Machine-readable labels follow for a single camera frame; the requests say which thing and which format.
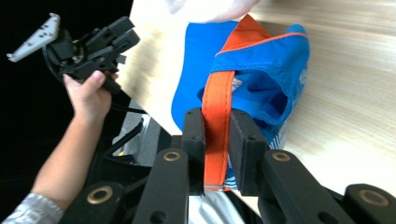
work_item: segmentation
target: sleeve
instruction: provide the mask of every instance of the sleeve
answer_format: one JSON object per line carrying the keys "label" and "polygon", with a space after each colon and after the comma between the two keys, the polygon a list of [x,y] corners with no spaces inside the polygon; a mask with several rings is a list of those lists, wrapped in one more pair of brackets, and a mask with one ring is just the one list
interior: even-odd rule
{"label": "sleeve", "polygon": [[49,198],[40,194],[29,193],[2,224],[58,223],[63,215],[64,210]]}

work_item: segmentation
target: wooden table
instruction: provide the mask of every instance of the wooden table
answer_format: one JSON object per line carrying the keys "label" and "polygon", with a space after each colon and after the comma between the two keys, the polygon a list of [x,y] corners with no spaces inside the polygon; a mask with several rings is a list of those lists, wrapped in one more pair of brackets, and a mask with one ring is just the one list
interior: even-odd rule
{"label": "wooden table", "polygon": [[[127,51],[118,82],[166,131],[181,134],[171,104],[187,23],[158,2],[134,1],[141,42]],[[366,183],[396,196],[396,2],[261,0],[249,14],[273,35],[300,23],[310,39],[307,83],[285,149],[336,192]],[[257,199],[244,200],[255,208]]]}

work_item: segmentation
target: blue fabric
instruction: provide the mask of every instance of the blue fabric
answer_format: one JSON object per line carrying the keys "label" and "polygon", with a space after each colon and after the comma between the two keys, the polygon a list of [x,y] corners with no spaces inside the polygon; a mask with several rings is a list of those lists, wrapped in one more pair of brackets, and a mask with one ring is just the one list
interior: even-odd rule
{"label": "blue fabric", "polygon": [[308,58],[308,40],[292,35],[221,53],[210,72],[236,71],[243,84],[233,92],[233,107],[277,125],[289,116],[303,91]]}
{"label": "blue fabric", "polygon": [[[235,71],[232,107],[253,117],[271,149],[284,144],[282,127],[295,107],[306,80],[309,43],[290,35],[244,49],[216,55],[236,22],[190,24],[186,31],[183,70],[172,103],[172,117],[183,130],[187,111],[201,107],[209,75]],[[301,25],[287,33],[306,34]],[[228,164],[225,185],[235,189],[233,168]]]}
{"label": "blue fabric", "polygon": [[201,107],[201,95],[215,55],[221,50],[236,21],[197,24],[186,30],[183,69],[172,102],[172,118],[183,130],[187,111]]}

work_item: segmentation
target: metal screw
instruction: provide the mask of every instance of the metal screw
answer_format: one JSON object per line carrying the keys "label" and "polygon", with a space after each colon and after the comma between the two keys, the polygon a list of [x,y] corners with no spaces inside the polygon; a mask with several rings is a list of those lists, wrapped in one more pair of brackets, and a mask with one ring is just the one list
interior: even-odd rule
{"label": "metal screw", "polygon": [[367,203],[387,207],[389,206],[389,200],[382,194],[371,190],[371,189],[361,189],[359,190],[359,196]]}
{"label": "metal screw", "polygon": [[163,155],[163,158],[164,158],[166,161],[177,161],[178,159],[180,159],[180,154],[177,153],[177,152],[166,152],[166,153]]}
{"label": "metal screw", "polygon": [[289,161],[290,160],[290,156],[283,152],[273,153],[273,158],[276,159],[277,161]]}
{"label": "metal screw", "polygon": [[87,197],[88,203],[91,204],[99,204],[104,203],[113,195],[113,189],[110,186],[103,186],[91,191],[91,193]]}

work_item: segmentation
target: wrist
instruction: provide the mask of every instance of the wrist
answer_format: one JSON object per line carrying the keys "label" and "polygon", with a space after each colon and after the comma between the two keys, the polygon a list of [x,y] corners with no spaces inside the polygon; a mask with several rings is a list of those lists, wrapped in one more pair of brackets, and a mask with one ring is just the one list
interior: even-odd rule
{"label": "wrist", "polygon": [[72,122],[77,123],[78,125],[89,126],[89,127],[101,127],[105,122],[105,118],[91,118],[86,116],[80,116],[76,114],[73,117]]}

